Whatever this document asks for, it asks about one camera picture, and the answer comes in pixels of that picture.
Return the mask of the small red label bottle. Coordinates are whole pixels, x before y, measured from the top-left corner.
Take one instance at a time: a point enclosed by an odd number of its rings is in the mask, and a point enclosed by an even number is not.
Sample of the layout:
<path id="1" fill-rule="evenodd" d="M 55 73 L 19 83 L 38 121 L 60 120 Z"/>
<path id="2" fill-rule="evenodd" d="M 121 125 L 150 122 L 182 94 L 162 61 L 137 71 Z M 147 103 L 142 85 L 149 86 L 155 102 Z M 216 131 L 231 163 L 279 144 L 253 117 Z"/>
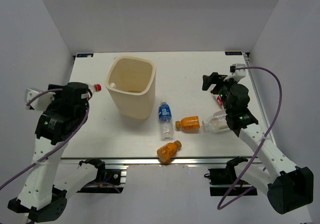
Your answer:
<path id="1" fill-rule="evenodd" d="M 87 84 L 87 86 L 88 100 L 92 98 L 94 93 L 100 92 L 102 90 L 102 86 L 100 84 Z"/>

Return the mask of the large clear ribbed bottle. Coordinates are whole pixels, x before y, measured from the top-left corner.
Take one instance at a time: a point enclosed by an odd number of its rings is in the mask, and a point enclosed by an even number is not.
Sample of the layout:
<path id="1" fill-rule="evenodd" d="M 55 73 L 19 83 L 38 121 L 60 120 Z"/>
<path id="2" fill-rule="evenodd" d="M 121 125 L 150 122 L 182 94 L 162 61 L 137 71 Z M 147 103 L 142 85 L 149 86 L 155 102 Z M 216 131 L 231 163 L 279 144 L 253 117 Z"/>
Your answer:
<path id="1" fill-rule="evenodd" d="M 202 127 L 205 132 L 220 133 L 229 130 L 224 110 L 217 111 L 207 119 L 202 121 Z"/>

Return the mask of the orange bottle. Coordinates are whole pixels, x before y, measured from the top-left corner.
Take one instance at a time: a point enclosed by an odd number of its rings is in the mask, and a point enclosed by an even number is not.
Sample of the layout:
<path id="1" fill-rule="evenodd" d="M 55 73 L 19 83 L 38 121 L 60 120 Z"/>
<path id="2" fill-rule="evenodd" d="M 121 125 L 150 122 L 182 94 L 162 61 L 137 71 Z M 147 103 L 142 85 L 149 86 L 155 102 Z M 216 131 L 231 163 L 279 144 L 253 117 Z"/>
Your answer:
<path id="1" fill-rule="evenodd" d="M 200 121 L 199 117 L 196 116 L 188 116 L 180 121 L 175 122 L 175 127 L 178 131 L 191 131 L 191 130 L 197 130 L 200 128 Z"/>

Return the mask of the blue label bottle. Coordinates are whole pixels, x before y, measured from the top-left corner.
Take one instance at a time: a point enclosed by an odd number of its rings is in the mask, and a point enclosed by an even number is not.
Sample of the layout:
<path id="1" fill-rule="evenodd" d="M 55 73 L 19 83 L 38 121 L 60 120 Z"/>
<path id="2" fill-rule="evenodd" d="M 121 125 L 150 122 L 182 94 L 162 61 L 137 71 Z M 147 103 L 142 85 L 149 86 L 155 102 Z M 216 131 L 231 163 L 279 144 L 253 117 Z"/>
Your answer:
<path id="1" fill-rule="evenodd" d="M 163 140 L 172 139 L 174 136 L 172 112 L 170 106 L 165 101 L 161 101 L 158 108 L 158 121 L 160 134 Z"/>

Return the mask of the orange bottle table edge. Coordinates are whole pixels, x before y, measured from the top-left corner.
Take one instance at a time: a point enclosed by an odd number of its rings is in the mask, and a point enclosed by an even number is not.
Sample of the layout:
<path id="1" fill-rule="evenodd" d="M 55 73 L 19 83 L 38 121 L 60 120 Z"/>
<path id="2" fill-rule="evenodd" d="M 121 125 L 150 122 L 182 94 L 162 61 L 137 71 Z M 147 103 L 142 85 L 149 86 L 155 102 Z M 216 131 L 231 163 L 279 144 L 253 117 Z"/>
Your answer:
<path id="1" fill-rule="evenodd" d="M 156 151 L 157 157 L 161 163 L 166 163 L 174 157 L 181 148 L 182 144 L 179 140 L 169 142 Z"/>

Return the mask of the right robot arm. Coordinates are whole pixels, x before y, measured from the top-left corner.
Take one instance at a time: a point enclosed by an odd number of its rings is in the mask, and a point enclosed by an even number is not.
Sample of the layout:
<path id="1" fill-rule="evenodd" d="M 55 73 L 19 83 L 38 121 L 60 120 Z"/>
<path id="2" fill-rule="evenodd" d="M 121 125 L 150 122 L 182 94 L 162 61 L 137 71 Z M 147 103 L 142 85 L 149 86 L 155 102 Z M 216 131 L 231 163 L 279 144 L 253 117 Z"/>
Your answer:
<path id="1" fill-rule="evenodd" d="M 262 170 L 244 157 L 227 162 L 226 179 L 236 184 L 244 181 L 265 194 L 273 209 L 285 214 L 311 204 L 314 199 L 314 175 L 308 167 L 299 167 L 287 158 L 267 137 L 266 131 L 250 112 L 249 90 L 239 83 L 243 74 L 231 76 L 213 72 L 203 75 L 202 90 L 214 86 L 211 93 L 218 95 L 226 113 L 231 131 L 246 143 L 266 170 Z"/>

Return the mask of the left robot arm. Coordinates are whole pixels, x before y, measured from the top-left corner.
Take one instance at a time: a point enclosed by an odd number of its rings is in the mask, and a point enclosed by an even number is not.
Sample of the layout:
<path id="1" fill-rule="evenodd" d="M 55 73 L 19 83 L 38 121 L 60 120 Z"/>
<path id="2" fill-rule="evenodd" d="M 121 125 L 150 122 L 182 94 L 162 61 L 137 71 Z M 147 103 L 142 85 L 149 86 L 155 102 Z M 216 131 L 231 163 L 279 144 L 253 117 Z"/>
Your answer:
<path id="1" fill-rule="evenodd" d="M 69 140 L 89 115 L 93 92 L 86 83 L 50 84 L 46 91 L 30 89 L 26 107 L 41 111 L 36 129 L 32 163 L 20 173 L 28 173 L 19 195 L 8 202 L 8 209 L 28 215 L 30 223 L 51 222 L 67 203 L 65 190 L 54 187 L 62 154 Z"/>

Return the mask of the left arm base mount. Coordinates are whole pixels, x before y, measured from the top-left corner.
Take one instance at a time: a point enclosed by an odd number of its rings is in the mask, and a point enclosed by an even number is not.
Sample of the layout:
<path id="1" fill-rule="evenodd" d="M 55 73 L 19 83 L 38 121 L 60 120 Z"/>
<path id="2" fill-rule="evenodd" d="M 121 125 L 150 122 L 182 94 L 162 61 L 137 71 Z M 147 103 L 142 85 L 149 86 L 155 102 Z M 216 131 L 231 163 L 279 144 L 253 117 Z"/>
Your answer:
<path id="1" fill-rule="evenodd" d="M 119 168 L 107 167 L 107 164 L 98 158 L 81 160 L 78 168 L 89 164 L 97 169 L 94 180 L 82 187 L 78 193 L 86 194 L 121 194 L 124 189 L 126 171 Z"/>

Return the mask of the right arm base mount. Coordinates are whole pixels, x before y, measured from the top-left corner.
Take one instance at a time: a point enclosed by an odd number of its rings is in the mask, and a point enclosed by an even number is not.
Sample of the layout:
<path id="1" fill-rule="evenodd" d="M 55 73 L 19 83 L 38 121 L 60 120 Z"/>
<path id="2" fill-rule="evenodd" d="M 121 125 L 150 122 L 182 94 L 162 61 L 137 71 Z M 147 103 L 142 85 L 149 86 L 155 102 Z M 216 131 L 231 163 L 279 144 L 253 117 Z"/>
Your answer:
<path id="1" fill-rule="evenodd" d="M 224 168 L 211 168 L 208 173 L 204 174 L 204 178 L 209 180 L 209 190 L 211 197 L 222 197 L 231 184 L 237 179 L 234 167 L 241 163 L 247 163 L 245 157 L 236 157 L 229 160 Z M 239 180 L 235 187 L 232 188 L 228 196 L 236 197 L 241 193 L 249 190 L 246 196 L 257 196 L 256 189 L 250 189 L 246 181 Z"/>

